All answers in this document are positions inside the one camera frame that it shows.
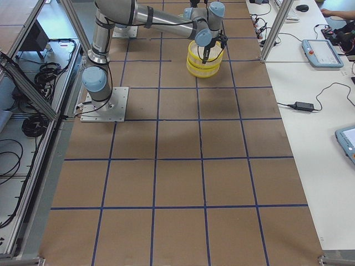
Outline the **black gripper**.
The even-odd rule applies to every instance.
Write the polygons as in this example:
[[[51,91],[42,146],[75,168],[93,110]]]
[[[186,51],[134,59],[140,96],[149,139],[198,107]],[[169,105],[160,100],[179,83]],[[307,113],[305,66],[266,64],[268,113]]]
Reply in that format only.
[[[203,64],[207,63],[207,61],[209,59],[209,55],[210,55],[210,49],[212,47],[214,47],[217,42],[219,42],[221,50],[224,50],[227,45],[228,37],[224,33],[224,31],[222,29],[219,29],[216,33],[217,33],[217,36],[213,37],[211,42],[204,48],[203,58],[202,58]]]

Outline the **person forearm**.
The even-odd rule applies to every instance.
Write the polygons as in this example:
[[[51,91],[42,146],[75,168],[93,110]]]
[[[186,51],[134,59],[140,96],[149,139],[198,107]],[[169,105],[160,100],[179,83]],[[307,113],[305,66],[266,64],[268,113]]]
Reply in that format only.
[[[325,8],[320,9],[320,11],[324,17],[340,17],[345,20],[354,20],[355,17],[354,11],[332,11]]]

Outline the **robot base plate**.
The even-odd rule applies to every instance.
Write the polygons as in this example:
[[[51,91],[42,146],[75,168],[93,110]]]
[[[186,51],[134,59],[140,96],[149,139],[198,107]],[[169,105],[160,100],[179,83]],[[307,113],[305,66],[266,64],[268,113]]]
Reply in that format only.
[[[116,24],[112,37],[116,39],[135,39],[137,37],[137,33],[137,26],[123,26]]]
[[[126,114],[126,105],[128,101],[128,87],[113,87],[113,92],[108,103],[96,102],[91,99],[87,93],[86,101],[89,104],[84,105],[80,116],[81,122],[124,122]]]

